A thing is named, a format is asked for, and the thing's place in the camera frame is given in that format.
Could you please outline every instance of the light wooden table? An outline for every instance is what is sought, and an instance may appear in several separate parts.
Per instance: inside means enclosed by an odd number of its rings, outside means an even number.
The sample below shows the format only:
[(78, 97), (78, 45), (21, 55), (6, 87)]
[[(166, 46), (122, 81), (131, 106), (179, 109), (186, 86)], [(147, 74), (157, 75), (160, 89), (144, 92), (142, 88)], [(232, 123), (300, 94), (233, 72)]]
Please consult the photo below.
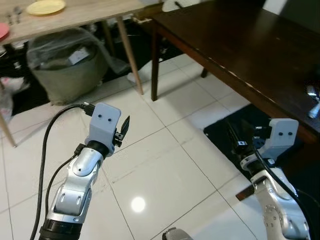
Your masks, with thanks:
[[(124, 15), (135, 13), (144, 8), (138, 0), (65, 0), (66, 8), (54, 15), (32, 16), (25, 9), (34, 0), (0, 0), (0, 22), (8, 23), (6, 12), (13, 12), (15, 6), (23, 9), (20, 15), (20, 23), (16, 23), (16, 16), (12, 14), (13, 25), (10, 26), (10, 35), (0, 41), (0, 45), (30, 39), (36, 36), (50, 34), (71, 27), (78, 27), (90, 23), (116, 18), (124, 48), (135, 76), (138, 89), (143, 94), (141, 80), (138, 75), (136, 61), (127, 36), (123, 22)], [(13, 146), (16, 145), (6, 122), (0, 116), (0, 127)]]

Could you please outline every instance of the black cable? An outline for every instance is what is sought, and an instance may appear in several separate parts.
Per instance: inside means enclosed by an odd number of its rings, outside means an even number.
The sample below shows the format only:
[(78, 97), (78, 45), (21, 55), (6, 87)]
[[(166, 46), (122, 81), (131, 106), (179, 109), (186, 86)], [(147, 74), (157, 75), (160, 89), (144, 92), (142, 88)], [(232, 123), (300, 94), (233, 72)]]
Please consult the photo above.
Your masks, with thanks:
[(309, 198), (317, 205), (317, 207), (320, 208), (320, 203), (319, 203), (313, 196), (311, 196), (310, 194), (308, 194), (308, 193), (306, 193), (305, 191), (302, 191), (302, 190), (300, 190), (300, 189), (298, 189), (298, 188), (296, 188), (295, 190), (296, 190), (298, 193), (303, 194), (303, 195), (309, 197)]
[(56, 175), (58, 174), (58, 172), (59, 172), (65, 165), (67, 165), (68, 163), (70, 163), (71, 160), (73, 160), (76, 156), (77, 156), (77, 154), (74, 154), (74, 155), (73, 155), (72, 157), (70, 157), (67, 161), (65, 161), (64, 163), (62, 163), (62, 164), (57, 168), (57, 170), (55, 170), (53, 176), (51, 177), (51, 180), (50, 180), (50, 182), (49, 182), (49, 185), (48, 185), (48, 188), (46, 189), (46, 194), (45, 194), (45, 218), (47, 217), (48, 211), (49, 211), (49, 193), (50, 193), (50, 189), (51, 189), (52, 183), (53, 183), (54, 180), (55, 180)]
[(311, 218), (305, 208), (305, 206), (302, 204), (302, 202), (299, 200), (299, 198), (294, 194), (294, 192), (287, 186), (285, 185), (280, 179), (279, 177), (270, 169), (270, 167), (266, 164), (266, 162), (263, 160), (262, 156), (260, 155), (260, 152), (257, 150), (255, 144), (252, 141), (252, 150), (256, 156), (256, 158), (261, 162), (261, 164), (263, 165), (264, 169), (268, 172), (268, 174), (270, 174), (270, 176), (293, 198), (293, 200), (295, 200), (295, 202), (299, 205), (301, 211), (304, 214), (304, 217), (309, 225), (309, 233), (310, 233), (310, 237), (311, 240), (315, 240), (316, 239), (316, 234), (314, 232), (314, 228), (311, 222)]
[(84, 108), (85, 106), (82, 104), (75, 104), (67, 106), (66, 108), (59, 111), (50, 121), (48, 127), (46, 128), (43, 143), (42, 143), (42, 156), (41, 156), (41, 166), (40, 166), (40, 176), (39, 176), (39, 187), (38, 187), (38, 200), (37, 200), (37, 206), (36, 206), (36, 215), (35, 215), (35, 222), (33, 225), (32, 234), (30, 236), (30, 240), (34, 240), (36, 237), (39, 220), (40, 220), (40, 213), (41, 213), (41, 204), (42, 204), (42, 191), (43, 191), (43, 184), (44, 184), (44, 171), (45, 171), (45, 162), (46, 162), (46, 152), (47, 152), (47, 141), (50, 129), (52, 128), (53, 124), (57, 120), (58, 117), (60, 117), (63, 113), (70, 109), (74, 108)]

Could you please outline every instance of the red plate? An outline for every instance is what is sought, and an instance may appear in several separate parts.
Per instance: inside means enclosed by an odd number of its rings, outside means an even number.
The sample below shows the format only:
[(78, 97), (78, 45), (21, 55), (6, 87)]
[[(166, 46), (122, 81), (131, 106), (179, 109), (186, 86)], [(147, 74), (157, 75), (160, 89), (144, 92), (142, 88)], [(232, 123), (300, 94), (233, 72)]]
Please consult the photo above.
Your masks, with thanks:
[(0, 41), (4, 40), (9, 35), (9, 25), (0, 22)]

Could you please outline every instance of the yellow plate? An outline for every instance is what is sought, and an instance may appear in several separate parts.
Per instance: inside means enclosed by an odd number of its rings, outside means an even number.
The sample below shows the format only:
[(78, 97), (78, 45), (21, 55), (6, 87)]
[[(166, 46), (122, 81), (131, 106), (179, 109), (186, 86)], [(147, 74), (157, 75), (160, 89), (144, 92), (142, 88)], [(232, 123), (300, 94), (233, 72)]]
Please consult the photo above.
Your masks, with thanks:
[(31, 15), (48, 15), (61, 11), (65, 6), (63, 0), (41, 0), (29, 5), (26, 11)]

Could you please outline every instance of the white tile floor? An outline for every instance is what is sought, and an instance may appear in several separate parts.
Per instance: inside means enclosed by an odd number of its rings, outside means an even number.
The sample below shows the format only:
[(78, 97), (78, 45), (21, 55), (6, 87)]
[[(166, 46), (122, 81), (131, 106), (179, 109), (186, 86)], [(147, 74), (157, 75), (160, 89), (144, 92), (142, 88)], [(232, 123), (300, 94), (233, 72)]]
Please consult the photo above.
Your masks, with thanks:
[[(235, 198), (249, 181), (202, 132), (249, 102), (213, 75), (200, 78), (202, 67), (186, 55), (160, 68), (156, 102), (150, 99), (148, 79), (143, 96), (124, 77), (91, 94), (92, 99), (104, 95), (99, 102), (121, 109), (120, 123), (131, 118), (122, 147), (104, 161), (93, 186), (80, 239), (160, 240), (164, 230), (176, 226), (195, 240), (266, 240), (257, 199)], [(48, 120), (59, 109), (45, 104), (14, 116), (9, 127), (17, 148), (0, 138), (1, 240), (29, 239), (42, 140)], [(73, 110), (53, 126), (45, 188), (54, 170), (84, 141), (89, 122), (84, 113)], [(65, 174), (57, 176), (53, 193)], [(135, 202), (142, 200), (144, 209), (136, 212)]]

